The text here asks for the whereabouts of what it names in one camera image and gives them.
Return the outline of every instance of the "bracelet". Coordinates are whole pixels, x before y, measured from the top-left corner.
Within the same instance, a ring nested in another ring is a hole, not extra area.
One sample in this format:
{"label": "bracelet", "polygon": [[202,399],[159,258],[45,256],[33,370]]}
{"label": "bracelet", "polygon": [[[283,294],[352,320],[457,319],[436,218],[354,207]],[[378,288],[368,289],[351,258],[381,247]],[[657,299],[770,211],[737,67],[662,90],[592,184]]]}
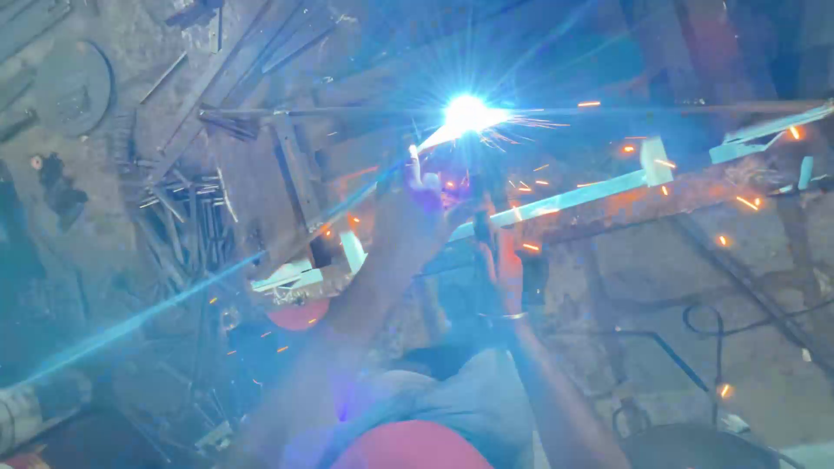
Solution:
{"label": "bracelet", "polygon": [[479,316],[485,317],[487,319],[503,319],[503,320],[518,320],[525,316],[527,313],[518,313],[517,315],[500,315],[500,316],[493,316],[493,315],[485,315],[478,313]]}

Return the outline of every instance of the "hand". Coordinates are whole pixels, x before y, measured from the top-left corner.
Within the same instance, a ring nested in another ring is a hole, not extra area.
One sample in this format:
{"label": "hand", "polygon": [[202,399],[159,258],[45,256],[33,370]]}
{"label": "hand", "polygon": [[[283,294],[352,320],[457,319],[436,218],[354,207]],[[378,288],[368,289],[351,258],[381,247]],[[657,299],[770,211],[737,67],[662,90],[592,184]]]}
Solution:
{"label": "hand", "polygon": [[490,247],[484,243],[478,244],[480,263],[500,298],[503,315],[520,315],[524,267],[519,256],[515,255],[512,233],[507,229],[497,229],[497,238],[498,265],[493,261]]}
{"label": "hand", "polygon": [[374,221],[371,253],[392,256],[398,268],[412,274],[437,255],[452,232],[475,212],[479,201],[468,201],[443,210],[437,174],[421,174],[416,152],[403,172],[403,186],[379,201]]}

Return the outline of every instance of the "round metal plate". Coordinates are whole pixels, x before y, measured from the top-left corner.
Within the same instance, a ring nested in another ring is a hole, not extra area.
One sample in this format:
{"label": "round metal plate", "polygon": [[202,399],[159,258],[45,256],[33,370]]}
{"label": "round metal plate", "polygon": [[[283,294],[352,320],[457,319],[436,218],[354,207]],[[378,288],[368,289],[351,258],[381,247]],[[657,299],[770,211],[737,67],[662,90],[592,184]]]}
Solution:
{"label": "round metal plate", "polygon": [[86,41],[58,44],[35,78],[38,116],[68,137],[92,130],[104,116],[113,88],[107,59]]}

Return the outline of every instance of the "bright welding light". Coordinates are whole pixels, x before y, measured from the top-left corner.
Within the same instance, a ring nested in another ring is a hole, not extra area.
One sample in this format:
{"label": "bright welding light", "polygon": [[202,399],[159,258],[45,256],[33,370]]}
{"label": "bright welding light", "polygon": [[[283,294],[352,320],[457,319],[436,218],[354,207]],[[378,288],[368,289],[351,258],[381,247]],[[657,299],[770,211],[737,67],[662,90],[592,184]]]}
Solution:
{"label": "bright welding light", "polygon": [[446,108],[446,127],[458,136],[465,132],[480,132],[510,118],[503,109],[490,109],[474,96],[460,96]]}

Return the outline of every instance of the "welder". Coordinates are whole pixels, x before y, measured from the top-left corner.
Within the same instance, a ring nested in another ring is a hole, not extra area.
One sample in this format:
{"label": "welder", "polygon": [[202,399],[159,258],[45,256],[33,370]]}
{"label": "welder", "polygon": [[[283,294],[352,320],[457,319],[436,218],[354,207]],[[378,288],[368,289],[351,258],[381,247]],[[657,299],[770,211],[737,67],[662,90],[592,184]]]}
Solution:
{"label": "welder", "polygon": [[475,246],[499,345],[453,376],[360,376],[370,343],[413,275],[452,231],[486,209],[444,210],[440,181],[416,154],[402,187],[379,201],[374,243],[349,287],[327,301],[287,379],[271,390],[228,451],[226,467],[533,467],[538,432],[550,467],[630,467],[615,438],[535,337],[521,306],[522,266],[509,232]]}

